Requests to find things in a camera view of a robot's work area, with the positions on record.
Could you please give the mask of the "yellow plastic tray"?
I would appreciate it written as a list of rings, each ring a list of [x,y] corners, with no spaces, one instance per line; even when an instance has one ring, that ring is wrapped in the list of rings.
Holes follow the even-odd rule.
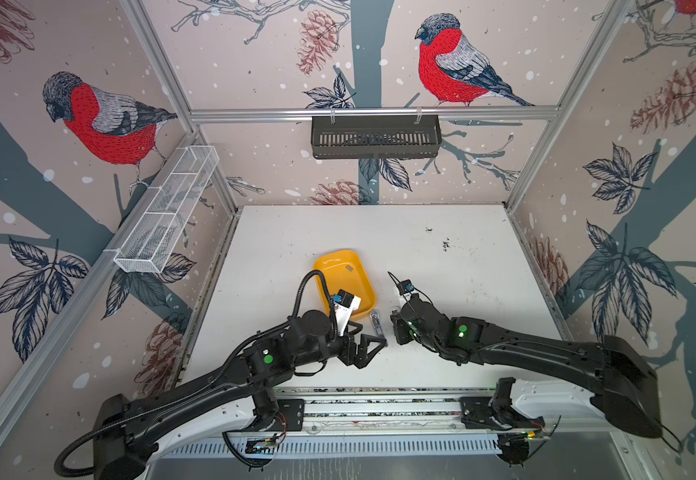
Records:
[[[348,272],[348,265],[354,272]],[[314,262],[313,269],[324,274],[331,295],[343,289],[361,298],[361,306],[352,315],[352,319],[363,320],[370,316],[370,312],[376,307],[377,295],[355,251],[344,249],[323,255]]]

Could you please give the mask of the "light blue stapler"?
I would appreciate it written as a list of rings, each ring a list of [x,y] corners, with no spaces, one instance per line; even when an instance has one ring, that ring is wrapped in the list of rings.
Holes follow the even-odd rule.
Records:
[[[380,313],[379,313],[379,311],[378,311],[377,309],[373,309],[373,310],[370,312],[370,321],[371,321],[371,325],[372,325],[372,327],[373,327],[375,336],[376,336],[378,339],[381,340],[381,343],[382,343],[383,345],[386,345],[386,344],[387,344],[387,338],[385,337],[385,334],[384,334],[384,331],[383,331],[383,328],[382,328],[382,325],[381,325]]]

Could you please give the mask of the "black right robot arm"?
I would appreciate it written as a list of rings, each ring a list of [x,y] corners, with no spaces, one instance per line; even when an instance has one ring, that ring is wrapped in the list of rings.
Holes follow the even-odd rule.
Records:
[[[663,435],[657,374],[617,336],[596,343],[529,335],[478,318],[449,318],[418,294],[393,311],[391,321],[401,345],[415,341],[457,365],[511,366],[561,380],[589,392],[588,404],[619,430]]]

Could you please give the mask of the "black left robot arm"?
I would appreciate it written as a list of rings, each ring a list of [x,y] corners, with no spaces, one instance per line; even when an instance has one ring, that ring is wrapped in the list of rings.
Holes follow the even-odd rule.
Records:
[[[217,369],[161,394],[106,400],[94,429],[58,455],[54,471],[64,478],[136,479],[165,454],[214,433],[259,431],[279,413],[274,389],[303,366],[332,358],[362,369],[387,345],[360,324],[340,321],[349,308],[330,301],[326,311],[301,312],[308,282],[301,281],[292,313],[272,328],[240,342]]]

